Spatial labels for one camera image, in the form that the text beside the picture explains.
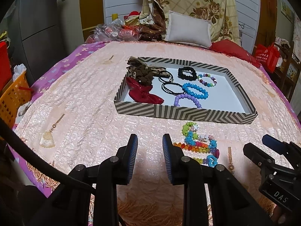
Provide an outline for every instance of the white pillow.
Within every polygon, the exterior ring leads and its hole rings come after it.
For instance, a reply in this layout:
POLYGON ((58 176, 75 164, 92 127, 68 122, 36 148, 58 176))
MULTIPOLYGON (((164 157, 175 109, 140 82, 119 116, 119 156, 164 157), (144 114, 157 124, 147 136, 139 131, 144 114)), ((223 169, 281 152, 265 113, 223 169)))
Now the white pillow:
POLYGON ((165 41, 196 47, 211 47, 211 21, 169 11, 165 41))

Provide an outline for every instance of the bed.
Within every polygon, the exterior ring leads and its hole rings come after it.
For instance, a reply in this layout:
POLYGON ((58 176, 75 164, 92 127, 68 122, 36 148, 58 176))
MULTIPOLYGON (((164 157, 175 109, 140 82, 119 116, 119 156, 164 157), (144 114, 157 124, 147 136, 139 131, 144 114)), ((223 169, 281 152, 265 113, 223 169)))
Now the bed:
MULTIPOLYGON (((111 42, 79 46, 69 57, 50 69, 33 88, 33 104, 15 127, 17 135, 45 161, 68 174, 77 164, 92 166, 115 155, 130 134, 138 135, 138 151, 133 178, 128 186, 118 187, 119 214, 128 225, 180 225, 183 187, 172 186, 165 170, 162 136, 169 133, 173 142, 183 142, 186 121, 117 114, 113 99, 126 73, 127 60, 135 57, 163 57, 194 60, 228 68, 247 92, 258 116, 250 125, 197 122, 219 144, 219 163, 228 167, 231 147, 235 177, 257 201, 259 169, 243 156, 244 144, 252 142, 290 167, 288 161, 261 143, 265 134, 300 145, 300 123, 288 101, 261 67, 206 49, 161 42, 111 42), (64 112, 54 148, 39 145, 49 123, 64 112)), ((21 168, 46 196, 58 183, 26 163, 14 150, 21 168)), ((200 158, 184 150, 184 154, 200 158)), ((90 221, 93 217, 91 198, 90 221)))

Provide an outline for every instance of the purple bed sheet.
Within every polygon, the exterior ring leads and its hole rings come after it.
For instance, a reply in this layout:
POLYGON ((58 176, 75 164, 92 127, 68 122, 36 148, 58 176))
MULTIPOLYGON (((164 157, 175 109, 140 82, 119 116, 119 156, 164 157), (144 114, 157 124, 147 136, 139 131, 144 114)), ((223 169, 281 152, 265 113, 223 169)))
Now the purple bed sheet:
MULTIPOLYGON (((104 47, 107 43, 96 42, 92 44, 83 44, 80 45, 74 52, 72 52, 68 57, 59 61, 55 64, 49 71, 47 71, 39 80, 37 80, 32 89, 34 90, 33 97, 31 102, 34 102, 37 98, 43 95, 44 92, 54 83, 60 76, 65 74, 68 70, 72 69, 76 64, 80 63, 90 54, 95 52, 96 50, 104 47)), ((278 87, 272 82, 267 72, 261 66, 259 68, 267 77, 270 82, 270 85, 276 90, 279 96, 282 98, 285 106, 287 107, 288 111, 291 115, 295 118, 295 122, 298 127, 301 129, 300 122, 296 114, 294 113, 293 109, 291 108, 290 103, 287 101, 283 93, 278 89, 278 87)), ((38 182, 35 178, 32 171, 30 171, 27 167, 26 161, 19 156, 13 149, 11 149, 16 161, 19 163, 22 170, 25 172, 26 176, 29 180, 46 196, 48 197, 52 193, 52 189, 47 187, 47 184, 44 181, 38 182)))

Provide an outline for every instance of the orange basket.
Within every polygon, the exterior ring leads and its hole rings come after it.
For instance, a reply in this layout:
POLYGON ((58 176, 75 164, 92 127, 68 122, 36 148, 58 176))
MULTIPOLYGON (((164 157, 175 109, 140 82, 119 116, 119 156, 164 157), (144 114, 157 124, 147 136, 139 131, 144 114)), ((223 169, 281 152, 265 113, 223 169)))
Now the orange basket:
POLYGON ((0 98, 0 118, 12 128, 18 108, 31 100, 31 91, 20 90, 19 87, 29 88, 25 72, 23 72, 4 92, 0 98))

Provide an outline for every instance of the pillow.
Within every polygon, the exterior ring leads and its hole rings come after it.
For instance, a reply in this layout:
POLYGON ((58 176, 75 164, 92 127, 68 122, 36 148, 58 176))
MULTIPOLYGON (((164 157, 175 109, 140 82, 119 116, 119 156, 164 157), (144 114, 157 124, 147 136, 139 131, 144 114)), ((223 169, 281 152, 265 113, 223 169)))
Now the pillow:
POLYGON ((218 53, 224 53, 228 56, 237 57, 241 60, 251 63, 256 68, 260 67, 260 62, 258 62, 251 54, 249 54, 245 49, 237 45, 235 42, 232 42, 228 39, 213 42, 209 50, 218 53))
POLYGON ((210 26, 209 20, 169 11, 169 25, 164 40, 209 48, 211 46, 210 26))

